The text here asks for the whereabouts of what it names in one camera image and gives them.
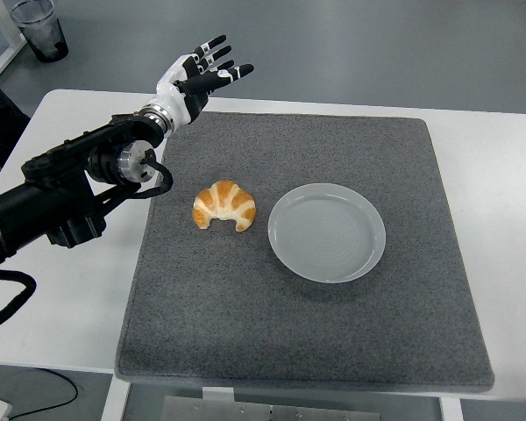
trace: cable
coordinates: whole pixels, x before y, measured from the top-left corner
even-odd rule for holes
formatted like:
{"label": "cable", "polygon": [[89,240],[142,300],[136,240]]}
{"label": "cable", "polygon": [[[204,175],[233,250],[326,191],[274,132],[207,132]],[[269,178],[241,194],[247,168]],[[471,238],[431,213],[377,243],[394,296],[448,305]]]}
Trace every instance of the cable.
{"label": "cable", "polygon": [[156,155],[154,154],[153,149],[148,149],[145,152],[145,158],[140,162],[141,164],[146,164],[148,167],[154,168],[156,171],[162,173],[163,177],[161,178],[160,186],[152,187],[151,189],[141,191],[140,193],[135,193],[130,197],[130,199],[148,199],[150,197],[156,197],[167,193],[172,186],[174,185],[174,178],[172,173],[169,170],[156,161]]}
{"label": "cable", "polygon": [[15,296],[6,307],[0,310],[0,325],[11,318],[16,311],[33,295],[37,288],[37,283],[28,274],[17,272],[14,270],[0,269],[0,281],[14,281],[21,283],[25,288],[17,296]]}
{"label": "cable", "polygon": [[73,401],[75,401],[76,398],[78,397],[78,388],[76,387],[74,382],[72,382],[68,377],[66,377],[65,375],[62,375],[61,373],[57,373],[56,371],[48,370],[46,368],[37,368],[37,369],[40,370],[40,371],[46,371],[47,373],[50,373],[52,375],[56,375],[56,376],[60,377],[61,379],[64,379],[67,382],[69,382],[72,385],[72,387],[74,388],[74,391],[75,391],[74,397],[72,399],[70,399],[69,401],[66,401],[65,403],[59,403],[58,405],[47,406],[46,408],[41,408],[41,409],[38,409],[38,410],[30,410],[29,412],[24,412],[22,414],[15,415],[15,416],[11,417],[10,420],[16,419],[16,418],[20,418],[20,417],[25,417],[26,415],[35,414],[36,412],[42,412],[44,410],[52,410],[54,408],[59,408],[61,406],[68,405],[69,403],[72,403]]}

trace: robotic arm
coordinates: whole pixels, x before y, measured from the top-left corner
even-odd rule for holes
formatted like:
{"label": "robotic arm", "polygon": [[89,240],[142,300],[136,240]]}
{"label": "robotic arm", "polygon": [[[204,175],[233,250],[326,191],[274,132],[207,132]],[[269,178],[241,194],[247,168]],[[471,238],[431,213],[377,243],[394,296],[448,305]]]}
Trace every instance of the robotic arm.
{"label": "robotic arm", "polygon": [[[251,64],[234,67],[233,61],[212,67],[231,50],[227,46],[212,52],[225,40],[222,35],[180,57],[141,110],[113,116],[107,125],[27,161],[22,166],[25,182],[0,196],[0,263],[44,234],[65,247],[100,237],[104,217],[123,201],[169,191],[172,175],[156,161],[154,148],[193,122],[215,89],[253,71]],[[156,171],[163,175],[159,186],[139,192]],[[86,173],[114,187],[95,196]],[[25,285],[0,311],[1,324],[29,299],[36,283],[29,275],[3,270],[0,279]]]}

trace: croissant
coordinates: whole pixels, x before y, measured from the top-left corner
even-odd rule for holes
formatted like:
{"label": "croissant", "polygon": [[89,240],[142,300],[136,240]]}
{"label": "croissant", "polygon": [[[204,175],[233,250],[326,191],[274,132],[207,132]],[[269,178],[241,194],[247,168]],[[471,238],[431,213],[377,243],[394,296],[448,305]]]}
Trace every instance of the croissant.
{"label": "croissant", "polygon": [[255,219],[255,202],[235,182],[221,180],[201,191],[193,204],[193,219],[206,230],[214,218],[236,221],[236,231],[250,227]]}

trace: gray felt mat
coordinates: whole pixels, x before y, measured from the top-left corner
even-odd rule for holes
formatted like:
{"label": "gray felt mat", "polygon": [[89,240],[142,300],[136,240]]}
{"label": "gray felt mat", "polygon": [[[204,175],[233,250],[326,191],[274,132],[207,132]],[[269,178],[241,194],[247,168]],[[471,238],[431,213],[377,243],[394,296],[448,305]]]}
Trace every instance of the gray felt mat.
{"label": "gray felt mat", "polygon": [[[369,390],[490,389],[430,135],[422,120],[204,112],[167,143],[173,189],[153,199],[117,351],[132,382]],[[246,232],[196,227],[221,179],[255,198]],[[364,277],[294,275],[267,238],[274,204],[312,182],[381,214],[387,245]]]}

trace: table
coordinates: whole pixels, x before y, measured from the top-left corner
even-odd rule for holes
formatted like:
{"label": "table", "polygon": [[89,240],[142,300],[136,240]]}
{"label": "table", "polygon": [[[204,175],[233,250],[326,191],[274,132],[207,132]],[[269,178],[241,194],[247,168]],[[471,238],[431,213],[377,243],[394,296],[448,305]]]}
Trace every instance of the table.
{"label": "table", "polygon": [[[151,96],[49,93],[0,174],[0,193],[23,182],[20,166],[31,157],[106,124],[112,114],[138,110]],[[526,401],[526,115],[227,98],[211,98],[210,111],[423,119],[495,373],[494,387],[473,397]],[[119,206],[100,239],[68,250],[40,238],[2,265],[32,275],[38,288],[0,326],[0,364],[113,372],[148,205]],[[0,309],[18,288],[0,282]],[[121,403],[117,389],[125,385],[114,379]]]}

